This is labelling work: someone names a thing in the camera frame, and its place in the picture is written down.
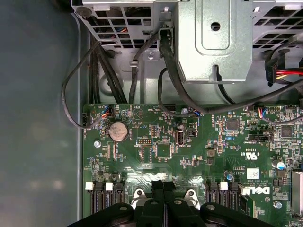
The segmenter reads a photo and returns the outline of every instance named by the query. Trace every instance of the label sticker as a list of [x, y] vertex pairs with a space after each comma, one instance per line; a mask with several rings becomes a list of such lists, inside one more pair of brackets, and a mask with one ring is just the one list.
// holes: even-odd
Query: label sticker
[[259, 179], [259, 169], [258, 168], [248, 168], [246, 178], [248, 180], [258, 180]]

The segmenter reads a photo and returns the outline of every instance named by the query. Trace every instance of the cable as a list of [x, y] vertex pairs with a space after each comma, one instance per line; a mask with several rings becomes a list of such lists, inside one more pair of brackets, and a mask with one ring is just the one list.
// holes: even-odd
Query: cable
[[172, 111], [169, 111], [165, 105], [163, 104], [162, 102], [162, 99], [161, 99], [161, 96], [162, 96], [162, 89], [163, 89], [163, 86], [162, 86], [162, 77], [163, 77], [163, 74], [167, 71], [166, 68], [162, 69], [162, 71], [160, 72], [160, 75], [159, 75], [159, 79], [158, 79], [158, 103], [159, 103], [159, 106], [160, 108], [168, 113], [169, 115], [171, 116], [174, 116], [174, 117], [192, 117], [192, 116], [195, 116], [195, 113], [183, 113], [183, 114], [178, 114], [178, 113], [174, 113]]
[[95, 127], [99, 121], [102, 120], [102, 116], [97, 118], [95, 120], [95, 122], [93, 122], [92, 124], [88, 125], [88, 126], [83, 126], [83, 125], [79, 125], [77, 124], [72, 116], [71, 116], [71, 113], [67, 107], [67, 104], [66, 104], [66, 86], [68, 84], [68, 82], [70, 81], [70, 79], [72, 78], [72, 76], [75, 74], [75, 72], [84, 64], [84, 62], [87, 60], [87, 58], [91, 55], [91, 53], [96, 49], [97, 46], [99, 46], [99, 42], [95, 42], [94, 45], [85, 53], [85, 55], [83, 56], [83, 58], [80, 60], [80, 62], [78, 63], [78, 65], [70, 72], [70, 74], [67, 76], [67, 78], [64, 80], [63, 84], [62, 84], [62, 89], [61, 89], [61, 101], [62, 101], [62, 104], [63, 104], [63, 108], [64, 108], [64, 112], [68, 118], [68, 120], [74, 125], [76, 126], [77, 128], [80, 128], [80, 129], [91, 129], [93, 127]]
[[297, 122], [297, 121], [299, 121], [301, 119], [303, 119], [303, 115], [301, 115], [299, 117], [296, 117], [296, 118], [293, 118], [293, 119], [291, 119], [289, 121], [284, 121], [284, 122], [273, 122], [273, 121], [271, 121], [271, 120], [269, 120], [267, 118], [262, 118], [262, 120], [264, 120], [265, 122], [270, 123], [272, 125], [287, 125], [287, 124], [292, 124], [292, 123], [295, 123], [295, 122]]
[[94, 67], [94, 52], [91, 53], [90, 59], [89, 59], [89, 104], [94, 103], [94, 78], [93, 78], [93, 67]]
[[96, 104], [101, 103], [100, 90], [99, 90], [99, 67], [98, 67], [98, 57], [96, 52], [93, 52], [93, 94]]
[[276, 72], [277, 75], [285, 75], [285, 74], [298, 74], [298, 75], [303, 75], [303, 72], [301, 71], [277, 71]]
[[235, 109], [239, 109], [239, 108], [244, 108], [246, 106], [250, 106], [255, 103], [267, 101], [267, 100], [274, 98], [297, 86], [303, 85], [303, 79], [301, 79], [301, 80], [291, 83], [281, 89], [278, 89], [276, 91], [273, 91], [271, 93], [268, 93], [268, 94], [260, 96], [260, 97], [253, 98], [251, 100], [247, 100], [247, 101], [243, 101], [243, 102], [231, 104], [231, 105], [222, 105], [222, 106], [216, 106], [216, 107], [203, 108], [203, 107], [198, 106], [191, 99], [191, 97], [188, 95], [188, 93], [184, 89], [180, 76], [178, 74], [177, 65], [176, 65], [174, 56], [172, 54], [169, 40], [168, 40], [168, 37], [166, 34], [164, 34], [164, 35], [161, 34], [161, 51], [162, 51], [162, 55], [164, 57], [164, 60], [165, 60], [166, 66], [167, 66], [169, 77], [170, 77], [175, 89], [177, 90], [177, 93], [181, 97], [181, 99], [190, 107], [192, 107], [192, 108], [196, 109], [197, 111], [204, 113], [204, 114], [214, 114], [214, 113], [216, 114], [216, 113], [220, 113], [220, 112], [227, 112], [227, 111], [231, 111], [231, 110], [235, 110]]
[[266, 111], [267, 111], [267, 108], [264, 108], [264, 109], [263, 109], [263, 108], [261, 108], [261, 107], [258, 107], [258, 112], [259, 112], [259, 117], [260, 117], [260, 119], [261, 119], [261, 120], [264, 120], [265, 122], [270, 123], [270, 124], [272, 124], [272, 125], [287, 125], [287, 124], [292, 124], [292, 123], [294, 123], [294, 122], [297, 122], [297, 121], [303, 119], [303, 115], [301, 115], [301, 116], [299, 116], [299, 117], [297, 117], [297, 118], [294, 118], [294, 119], [291, 119], [291, 120], [289, 120], [289, 121], [284, 121], [284, 122], [273, 122], [273, 121], [270, 120], [270, 119], [264, 118]]
[[117, 103], [127, 103], [127, 100], [126, 100], [126, 97], [124, 95], [123, 89], [121, 87], [120, 81], [119, 81], [113, 67], [110, 65], [103, 47], [100, 46], [100, 45], [97, 47], [97, 55], [98, 55], [98, 59], [99, 59], [101, 65], [102, 65], [103, 70], [105, 68], [107, 69], [107, 71], [109, 73], [109, 76], [111, 77], [111, 79], [112, 79], [112, 81], [115, 85], [117, 93], [120, 96], [121, 101], [117, 102]]
[[223, 97], [226, 99], [227, 102], [229, 102], [230, 104], [234, 104], [235, 103], [232, 100], [232, 98], [230, 98], [229, 95], [226, 93], [226, 90], [225, 90], [223, 84], [218, 84], [218, 88], [219, 88], [221, 94], [223, 95]]
[[[218, 82], [222, 81], [222, 77], [219, 74], [218, 70], [217, 70], [217, 81]], [[218, 84], [218, 88], [219, 88], [221, 94], [223, 95], [223, 97], [226, 99], [227, 102], [229, 102], [230, 104], [234, 104], [235, 103], [232, 100], [232, 98], [230, 98], [229, 95], [227, 94], [227, 92], [226, 92], [223, 84]]]
[[[148, 48], [150, 48], [155, 42], [158, 40], [158, 33], [154, 34], [146, 43], [143, 44], [143, 46], [138, 50], [136, 55], [134, 56], [133, 61], [138, 61], [141, 54], [146, 51]], [[137, 80], [138, 80], [138, 68], [133, 67], [132, 68], [132, 84], [131, 88], [129, 90], [129, 96], [128, 96], [128, 103], [134, 103], [134, 95], [136, 92], [137, 87]]]

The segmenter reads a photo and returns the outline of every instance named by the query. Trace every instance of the capacitor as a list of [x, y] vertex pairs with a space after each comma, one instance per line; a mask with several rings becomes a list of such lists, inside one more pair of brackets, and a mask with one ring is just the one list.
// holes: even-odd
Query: capacitor
[[232, 171], [225, 170], [224, 171], [224, 176], [226, 177], [227, 180], [231, 181], [233, 179]]
[[271, 163], [273, 168], [276, 168], [278, 170], [283, 170], [285, 169], [285, 164], [284, 162], [281, 162], [279, 159], [273, 160]]
[[124, 122], [115, 122], [108, 129], [109, 137], [115, 142], [124, 141], [128, 134], [128, 126]]

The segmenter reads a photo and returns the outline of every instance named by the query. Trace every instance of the motherboard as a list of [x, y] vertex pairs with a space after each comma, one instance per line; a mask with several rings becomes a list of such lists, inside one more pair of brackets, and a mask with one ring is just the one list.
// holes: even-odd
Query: motherboard
[[[176, 113], [194, 112], [168, 105]], [[263, 115], [287, 121], [295, 105], [266, 105]], [[85, 105], [83, 216], [130, 203], [137, 188], [171, 181], [174, 194], [194, 189], [200, 205], [216, 202], [277, 227], [300, 227], [303, 186], [302, 121], [272, 125], [258, 107], [173, 117], [158, 105]]]

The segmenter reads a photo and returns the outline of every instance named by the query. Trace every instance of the cable tie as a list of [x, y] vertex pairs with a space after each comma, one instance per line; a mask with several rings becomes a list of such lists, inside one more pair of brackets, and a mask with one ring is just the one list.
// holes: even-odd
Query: cable tie
[[131, 68], [139, 68], [139, 62], [137, 61], [137, 60], [133, 60], [133, 61], [131, 61], [130, 63], [129, 63], [129, 66], [131, 67]]

